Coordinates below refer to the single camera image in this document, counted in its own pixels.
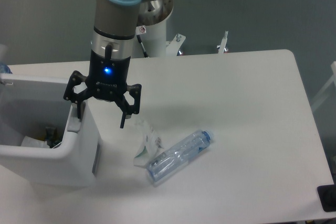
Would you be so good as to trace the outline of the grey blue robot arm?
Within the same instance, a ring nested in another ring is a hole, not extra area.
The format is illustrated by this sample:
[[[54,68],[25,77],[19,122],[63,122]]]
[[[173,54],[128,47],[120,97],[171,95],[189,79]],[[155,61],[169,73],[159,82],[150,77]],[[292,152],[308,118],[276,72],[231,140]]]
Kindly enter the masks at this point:
[[[122,111],[120,126],[140,112],[140,84],[128,85],[133,39],[140,6],[158,0],[96,0],[89,74],[75,70],[68,81],[64,99],[77,107],[83,118],[83,102],[90,97],[115,102]]]

